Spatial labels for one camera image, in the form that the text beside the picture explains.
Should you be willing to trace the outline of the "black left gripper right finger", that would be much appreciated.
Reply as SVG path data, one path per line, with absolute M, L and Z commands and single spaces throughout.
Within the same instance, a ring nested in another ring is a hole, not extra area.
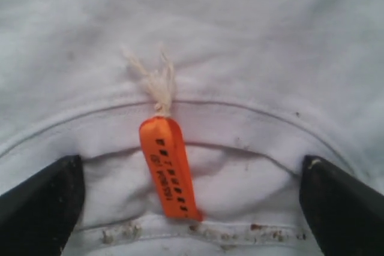
M 304 156 L 299 203 L 324 255 L 383 255 L 383 194 L 333 163 Z

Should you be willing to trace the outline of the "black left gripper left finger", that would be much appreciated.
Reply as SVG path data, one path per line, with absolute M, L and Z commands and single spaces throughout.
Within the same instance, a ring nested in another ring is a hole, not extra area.
M 1 195 L 1 255 L 61 255 L 85 202 L 82 159 L 65 156 Z

